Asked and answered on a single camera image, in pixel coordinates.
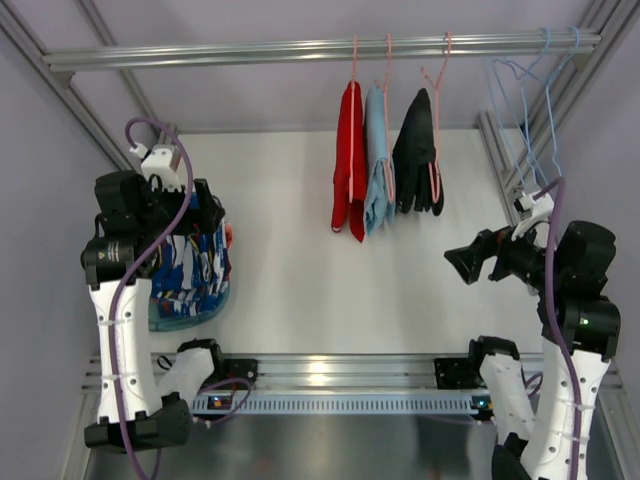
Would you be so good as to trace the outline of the red trousers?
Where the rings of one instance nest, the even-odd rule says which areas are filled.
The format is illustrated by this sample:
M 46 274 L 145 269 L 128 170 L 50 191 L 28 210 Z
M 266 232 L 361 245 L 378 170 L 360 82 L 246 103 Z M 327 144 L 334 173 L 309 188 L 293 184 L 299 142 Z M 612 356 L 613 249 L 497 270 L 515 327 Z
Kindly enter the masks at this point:
M 364 142 L 364 110 L 361 86 L 350 81 L 342 95 L 333 174 L 331 229 L 340 232 L 345 225 L 358 242 L 365 238 L 364 201 L 367 170 Z

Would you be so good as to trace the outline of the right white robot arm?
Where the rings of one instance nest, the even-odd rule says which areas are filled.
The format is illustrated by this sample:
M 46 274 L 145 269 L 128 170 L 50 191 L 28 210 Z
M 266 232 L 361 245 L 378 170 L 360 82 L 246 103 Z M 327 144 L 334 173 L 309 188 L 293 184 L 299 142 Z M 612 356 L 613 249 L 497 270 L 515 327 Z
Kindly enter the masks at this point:
M 602 293 L 615 254 L 614 234 L 587 221 L 571 222 L 552 253 L 537 245 L 535 229 L 514 235 L 510 227 L 483 230 L 470 245 L 445 252 L 466 284 L 494 259 L 490 280 L 513 276 L 539 295 L 543 370 L 536 404 L 513 341 L 480 336 L 469 343 L 471 370 L 493 403 L 493 478 L 586 478 L 593 410 L 621 327 L 619 309 Z

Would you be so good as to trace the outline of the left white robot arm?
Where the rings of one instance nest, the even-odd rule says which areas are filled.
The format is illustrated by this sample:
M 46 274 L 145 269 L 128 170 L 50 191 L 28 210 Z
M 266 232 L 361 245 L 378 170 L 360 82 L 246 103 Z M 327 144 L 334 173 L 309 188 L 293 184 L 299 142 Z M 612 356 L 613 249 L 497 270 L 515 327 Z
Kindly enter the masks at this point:
M 176 215 L 186 194 L 152 190 L 133 171 L 98 178 L 94 192 L 100 212 L 81 264 L 99 330 L 101 397 L 84 443 L 121 454 L 182 446 L 191 404 L 222 363 L 215 340 L 194 339 L 178 347 L 161 379 L 154 376 L 149 303 L 157 266 L 147 249 L 182 225 Z

